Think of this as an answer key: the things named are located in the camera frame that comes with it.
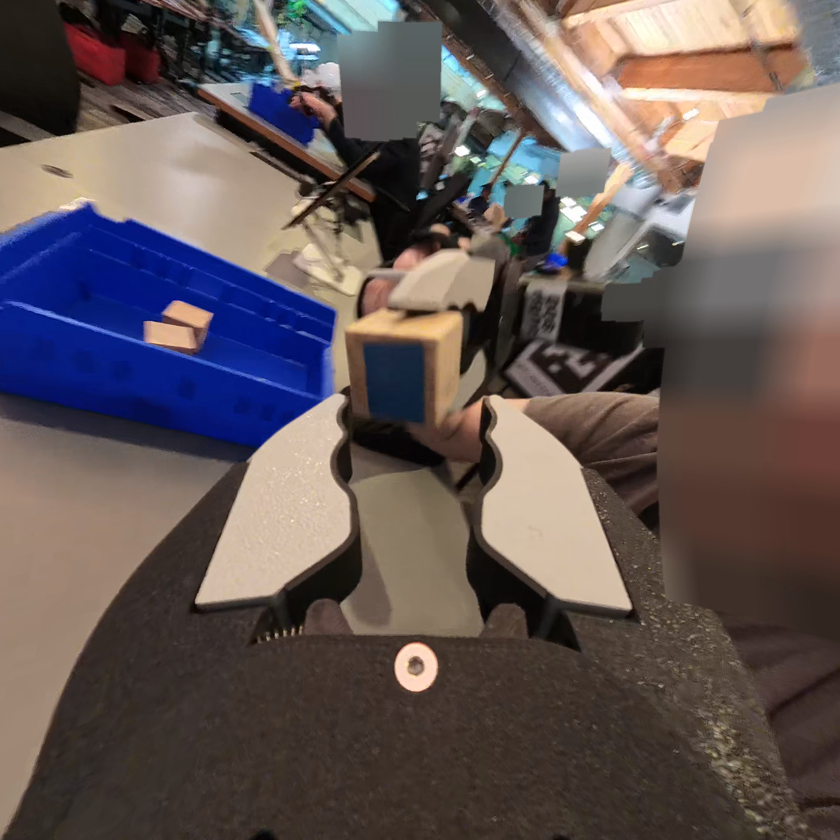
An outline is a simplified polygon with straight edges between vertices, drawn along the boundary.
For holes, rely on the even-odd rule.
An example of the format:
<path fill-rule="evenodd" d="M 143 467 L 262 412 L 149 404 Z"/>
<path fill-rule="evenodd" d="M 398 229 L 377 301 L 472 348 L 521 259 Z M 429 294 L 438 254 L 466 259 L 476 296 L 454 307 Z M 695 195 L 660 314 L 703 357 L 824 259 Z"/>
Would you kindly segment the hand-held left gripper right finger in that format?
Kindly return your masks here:
<path fill-rule="evenodd" d="M 530 637 L 560 637 L 570 613 L 630 618 L 634 605 L 577 459 L 495 395 L 483 402 L 479 432 L 466 573 L 482 619 L 515 605 Z"/>

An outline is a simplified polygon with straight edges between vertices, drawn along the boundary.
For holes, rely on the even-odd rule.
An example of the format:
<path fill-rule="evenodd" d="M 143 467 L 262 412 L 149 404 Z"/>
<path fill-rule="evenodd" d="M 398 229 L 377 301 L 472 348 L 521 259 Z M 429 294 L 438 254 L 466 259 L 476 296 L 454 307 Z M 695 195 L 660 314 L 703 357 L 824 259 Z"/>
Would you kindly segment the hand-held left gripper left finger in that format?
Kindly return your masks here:
<path fill-rule="evenodd" d="M 301 634 L 316 602 L 341 604 L 363 561 L 350 400 L 331 395 L 249 458 L 194 610 L 255 608 L 256 636 Z"/>

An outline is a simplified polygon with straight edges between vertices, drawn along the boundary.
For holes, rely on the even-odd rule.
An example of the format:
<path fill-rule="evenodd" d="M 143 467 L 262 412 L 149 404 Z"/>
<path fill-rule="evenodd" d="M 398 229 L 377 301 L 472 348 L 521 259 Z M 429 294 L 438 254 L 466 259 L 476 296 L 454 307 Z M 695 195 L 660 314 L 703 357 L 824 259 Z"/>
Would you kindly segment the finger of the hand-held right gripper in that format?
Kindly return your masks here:
<path fill-rule="evenodd" d="M 460 377 L 455 396 L 455 412 L 477 399 L 476 394 L 486 383 L 488 370 L 487 358 L 474 358 L 471 361 L 467 371 Z"/>
<path fill-rule="evenodd" d="M 496 274 L 493 259 L 443 249 L 404 273 L 388 298 L 390 309 L 443 312 L 472 307 L 483 312 Z"/>

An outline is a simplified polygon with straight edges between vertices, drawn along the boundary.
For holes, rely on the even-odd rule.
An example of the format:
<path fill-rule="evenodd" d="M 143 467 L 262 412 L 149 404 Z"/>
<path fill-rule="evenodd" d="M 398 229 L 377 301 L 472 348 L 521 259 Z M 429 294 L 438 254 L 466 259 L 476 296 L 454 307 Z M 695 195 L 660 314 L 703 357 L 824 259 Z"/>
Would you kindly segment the blue striped wooden cube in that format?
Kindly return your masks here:
<path fill-rule="evenodd" d="M 214 314 L 185 301 L 174 300 L 163 310 L 164 323 L 189 328 L 196 333 L 206 334 Z"/>
<path fill-rule="evenodd" d="M 143 322 L 143 341 L 159 349 L 187 355 L 194 355 L 201 346 L 193 328 L 169 322 Z"/>
<path fill-rule="evenodd" d="M 358 417 L 440 425 L 460 384 L 464 317 L 380 309 L 345 334 L 353 412 Z"/>

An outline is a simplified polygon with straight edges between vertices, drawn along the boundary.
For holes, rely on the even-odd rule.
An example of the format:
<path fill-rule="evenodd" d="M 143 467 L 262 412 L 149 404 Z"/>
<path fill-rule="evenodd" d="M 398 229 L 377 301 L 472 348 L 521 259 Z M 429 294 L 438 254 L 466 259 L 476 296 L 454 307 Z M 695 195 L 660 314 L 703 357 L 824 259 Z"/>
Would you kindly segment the blue plastic bin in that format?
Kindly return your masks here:
<path fill-rule="evenodd" d="M 194 355 L 150 346 L 174 300 Z M 257 448 L 333 393 L 329 304 L 85 200 L 2 233 L 2 392 Z"/>
<path fill-rule="evenodd" d="M 314 139 L 319 123 L 314 116 L 291 106 L 292 92 L 275 89 L 253 81 L 248 96 L 248 111 L 302 145 Z"/>

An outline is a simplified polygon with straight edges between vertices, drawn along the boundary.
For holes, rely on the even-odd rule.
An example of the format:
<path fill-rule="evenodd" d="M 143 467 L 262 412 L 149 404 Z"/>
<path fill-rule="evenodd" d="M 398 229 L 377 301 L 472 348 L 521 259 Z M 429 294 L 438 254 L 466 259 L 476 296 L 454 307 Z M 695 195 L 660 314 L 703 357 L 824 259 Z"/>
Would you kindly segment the person's right hand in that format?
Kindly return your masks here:
<path fill-rule="evenodd" d="M 357 306 L 360 317 L 387 308 L 396 288 L 396 272 L 407 273 L 444 249 L 468 249 L 467 238 L 445 234 L 436 224 L 415 234 L 413 242 L 394 259 L 391 275 L 368 277 Z M 445 459 L 460 464 L 476 464 L 480 459 L 481 405 L 450 413 L 439 425 L 389 422 L 375 418 L 353 419 L 353 441 L 382 455 L 420 466 L 438 466 Z"/>

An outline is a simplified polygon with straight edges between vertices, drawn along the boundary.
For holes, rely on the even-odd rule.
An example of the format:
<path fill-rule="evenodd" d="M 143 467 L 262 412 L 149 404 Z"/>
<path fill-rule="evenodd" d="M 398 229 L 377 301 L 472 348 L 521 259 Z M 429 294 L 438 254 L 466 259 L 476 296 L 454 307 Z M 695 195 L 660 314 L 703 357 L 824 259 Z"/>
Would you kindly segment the background display stand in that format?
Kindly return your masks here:
<path fill-rule="evenodd" d="M 363 272 L 355 266 L 344 246 L 346 235 L 360 233 L 360 225 L 369 218 L 366 203 L 355 197 L 351 186 L 382 155 L 383 142 L 372 147 L 346 172 L 330 182 L 317 183 L 263 156 L 263 161 L 294 176 L 297 200 L 282 224 L 281 236 L 295 238 L 301 247 L 293 258 L 311 284 L 355 296 L 361 288 Z"/>

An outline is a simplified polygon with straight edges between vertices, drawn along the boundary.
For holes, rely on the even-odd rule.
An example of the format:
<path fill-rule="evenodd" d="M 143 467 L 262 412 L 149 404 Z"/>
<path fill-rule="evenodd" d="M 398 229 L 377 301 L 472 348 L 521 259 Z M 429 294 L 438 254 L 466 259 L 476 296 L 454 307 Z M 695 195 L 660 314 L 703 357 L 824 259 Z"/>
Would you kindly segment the wooden background desk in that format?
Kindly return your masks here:
<path fill-rule="evenodd" d="M 204 83 L 197 96 L 215 110 L 217 121 L 241 140 L 255 142 L 290 168 L 321 181 L 334 181 L 345 166 L 320 129 L 309 143 L 300 143 L 288 133 L 249 111 L 250 81 Z"/>

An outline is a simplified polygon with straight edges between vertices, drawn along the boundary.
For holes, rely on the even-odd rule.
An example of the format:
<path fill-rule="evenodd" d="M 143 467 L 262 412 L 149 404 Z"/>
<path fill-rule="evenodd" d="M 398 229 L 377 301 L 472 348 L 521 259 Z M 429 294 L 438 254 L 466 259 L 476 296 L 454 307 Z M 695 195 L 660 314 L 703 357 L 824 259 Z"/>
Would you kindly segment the red storage bin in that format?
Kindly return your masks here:
<path fill-rule="evenodd" d="M 127 77 L 145 85 L 161 80 L 161 53 L 149 36 L 122 31 L 120 45 L 125 53 Z"/>
<path fill-rule="evenodd" d="M 104 39 L 96 29 L 80 24 L 64 23 L 68 45 L 80 73 L 109 87 L 125 81 L 126 51 Z"/>

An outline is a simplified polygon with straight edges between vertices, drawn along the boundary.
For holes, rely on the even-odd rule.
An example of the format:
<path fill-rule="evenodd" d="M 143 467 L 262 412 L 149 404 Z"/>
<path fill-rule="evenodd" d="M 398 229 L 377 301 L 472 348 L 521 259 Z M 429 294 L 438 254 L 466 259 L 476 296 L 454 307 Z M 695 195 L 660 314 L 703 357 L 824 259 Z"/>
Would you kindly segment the black chair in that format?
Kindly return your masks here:
<path fill-rule="evenodd" d="M 51 135 L 77 130 L 78 70 L 53 1 L 1 2 L 1 110 Z"/>

